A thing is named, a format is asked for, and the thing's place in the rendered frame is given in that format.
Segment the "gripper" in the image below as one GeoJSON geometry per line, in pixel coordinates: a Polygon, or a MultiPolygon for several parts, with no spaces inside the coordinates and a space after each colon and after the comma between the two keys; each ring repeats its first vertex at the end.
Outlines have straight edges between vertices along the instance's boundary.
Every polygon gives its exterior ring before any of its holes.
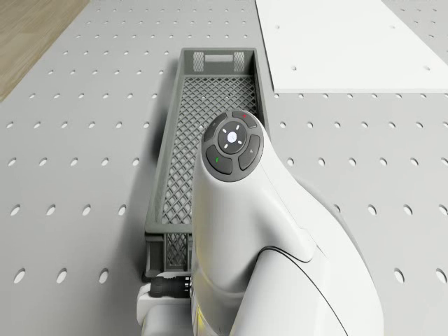
{"type": "Polygon", "coordinates": [[[190,274],[159,274],[139,290],[141,336],[193,336],[190,274]]]}

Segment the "dark grey basket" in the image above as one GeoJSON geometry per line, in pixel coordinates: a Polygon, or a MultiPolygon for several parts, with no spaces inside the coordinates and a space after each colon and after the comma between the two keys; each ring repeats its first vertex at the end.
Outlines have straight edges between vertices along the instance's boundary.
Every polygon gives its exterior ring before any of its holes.
{"type": "Polygon", "coordinates": [[[253,48],[182,49],[145,222],[145,282],[190,270],[197,147],[210,122],[228,110],[249,111],[267,124],[259,70],[253,48]]]}

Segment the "white board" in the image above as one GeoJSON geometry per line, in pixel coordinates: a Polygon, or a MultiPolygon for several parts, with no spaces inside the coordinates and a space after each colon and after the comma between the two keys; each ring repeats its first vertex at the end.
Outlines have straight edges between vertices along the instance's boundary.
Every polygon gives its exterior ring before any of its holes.
{"type": "Polygon", "coordinates": [[[448,90],[448,64],[382,0],[255,2],[277,93],[448,90]]]}

